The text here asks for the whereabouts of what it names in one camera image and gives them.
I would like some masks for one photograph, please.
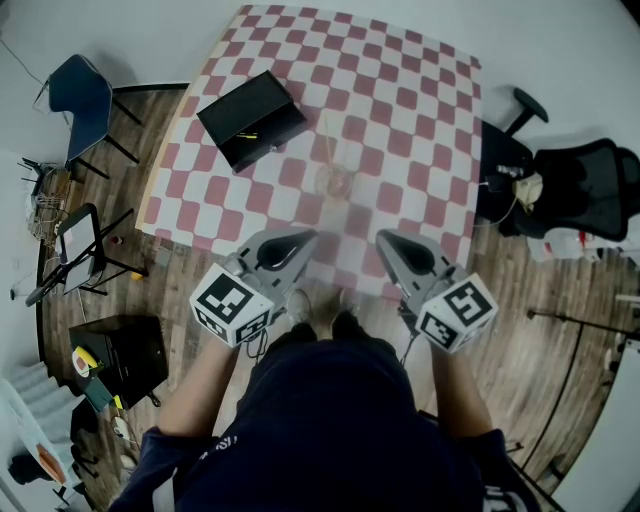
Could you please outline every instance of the sleeve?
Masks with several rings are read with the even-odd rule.
[[[493,510],[540,511],[535,496],[507,455],[504,434],[501,430],[462,439],[460,444],[471,455],[480,470],[480,476],[486,488],[485,510],[487,512]]]
[[[162,434],[156,427],[142,437],[140,462],[109,512],[152,511],[151,495],[173,470],[194,464],[215,438],[184,438]]]

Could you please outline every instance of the black office chair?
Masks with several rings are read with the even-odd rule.
[[[504,219],[513,205],[511,184],[514,177],[499,172],[499,167],[522,169],[519,178],[531,174],[533,153],[513,136],[533,116],[537,116],[545,123],[549,116],[542,106],[517,87],[513,90],[513,97],[522,105],[523,110],[506,131],[496,128],[486,121],[482,122],[482,158],[480,160],[480,183],[478,189],[478,203],[476,213],[483,219],[498,222]],[[509,219],[502,220],[505,227]]]
[[[626,148],[619,148],[618,154],[624,172],[622,195],[627,217],[633,217],[640,214],[640,160]]]
[[[530,214],[519,202],[514,205],[513,234],[543,238],[550,229],[571,228],[614,242],[626,238],[626,181],[620,150],[613,141],[541,150],[532,168],[542,176],[542,194]]]

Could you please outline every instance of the black box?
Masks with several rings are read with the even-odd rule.
[[[83,347],[101,363],[90,377],[76,373],[76,383],[94,406],[90,393],[101,393],[107,402],[118,395],[122,406],[129,409],[167,378],[162,330],[156,317],[111,316],[69,328],[69,338],[72,349]]]
[[[198,117],[236,173],[307,127],[307,119],[270,71],[217,99]]]

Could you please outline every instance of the blue chair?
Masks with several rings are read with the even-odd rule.
[[[111,84],[82,55],[73,55],[49,77],[49,108],[52,112],[71,112],[73,126],[67,150],[67,165],[73,161],[109,179],[102,171],[80,156],[101,140],[105,140],[135,163],[140,161],[109,135],[111,105],[115,105],[132,121],[140,120],[113,97]]]

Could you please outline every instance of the small orange object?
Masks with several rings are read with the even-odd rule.
[[[38,450],[40,465],[43,467],[43,469],[56,482],[64,484],[67,479],[65,478],[64,472],[62,471],[62,468],[60,467],[60,464],[58,464],[56,458],[51,455],[41,444],[38,444],[36,446],[36,449]]]

